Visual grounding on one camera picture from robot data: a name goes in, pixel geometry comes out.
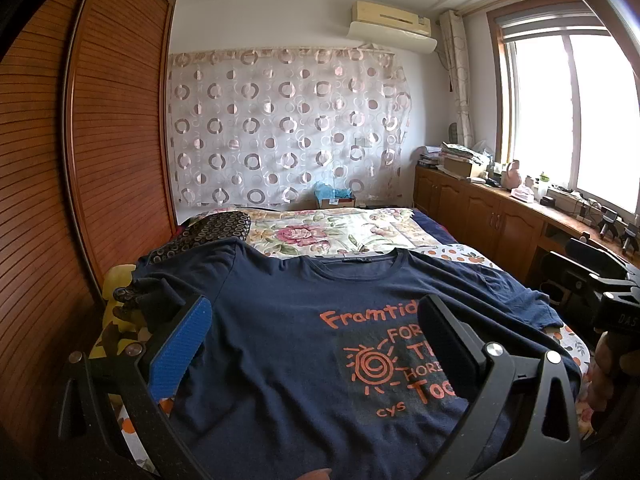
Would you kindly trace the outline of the person right hand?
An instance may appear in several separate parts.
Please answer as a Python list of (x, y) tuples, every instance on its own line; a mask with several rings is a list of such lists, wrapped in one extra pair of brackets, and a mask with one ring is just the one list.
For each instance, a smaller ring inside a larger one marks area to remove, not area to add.
[(637, 373), (637, 353), (630, 352), (614, 359), (612, 338), (604, 332), (598, 341), (591, 365), (591, 382), (588, 386), (587, 403), (594, 412), (603, 412), (612, 399), (616, 385), (613, 377), (614, 365), (627, 374)]

